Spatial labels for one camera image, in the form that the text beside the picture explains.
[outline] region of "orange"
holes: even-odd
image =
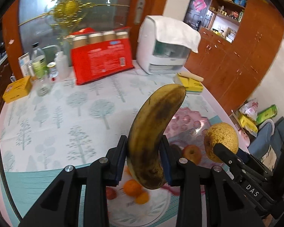
[[[123,185],[123,191],[128,196],[137,197],[142,193],[142,186],[133,179],[128,180]]]
[[[131,173],[130,173],[130,171],[129,171],[128,166],[125,166],[125,172],[126,172],[128,175],[130,175],[130,176],[131,176]]]
[[[135,199],[135,203],[137,204],[145,204],[149,201],[149,194],[147,191],[144,191],[142,194],[140,194],[136,199]]]

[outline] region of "ripe banana with brown spots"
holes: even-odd
[[[166,183],[159,161],[159,144],[185,95],[182,85],[162,86],[143,104],[131,125],[127,165],[133,178],[147,189],[158,189]]]

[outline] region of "brown jar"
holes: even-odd
[[[103,41],[103,34],[102,33],[93,33],[88,35],[88,42],[89,44],[96,44]]]
[[[86,45],[87,45],[87,36],[78,36],[73,38],[73,49]]]
[[[117,37],[117,39],[129,38],[127,31],[116,32],[116,37]]]
[[[103,32],[103,41],[116,40],[115,31],[105,31]]]

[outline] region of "wall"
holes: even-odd
[[[167,0],[163,16],[184,20],[190,0]]]
[[[222,19],[222,18],[216,16],[214,23],[212,25],[212,28],[218,29],[219,26],[221,26],[221,30],[223,30],[223,31],[226,31],[226,29],[228,27],[230,27],[231,29],[233,29],[235,31],[238,31],[238,29],[239,29],[239,27],[236,24],[231,23],[228,20],[225,20],[225,19]]]
[[[258,99],[260,111],[272,104],[277,105],[278,115],[274,121],[284,116],[284,39],[273,64],[251,95],[252,98]]]

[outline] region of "red apple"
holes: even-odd
[[[202,160],[202,153],[198,146],[188,145],[182,150],[182,156],[198,165]]]

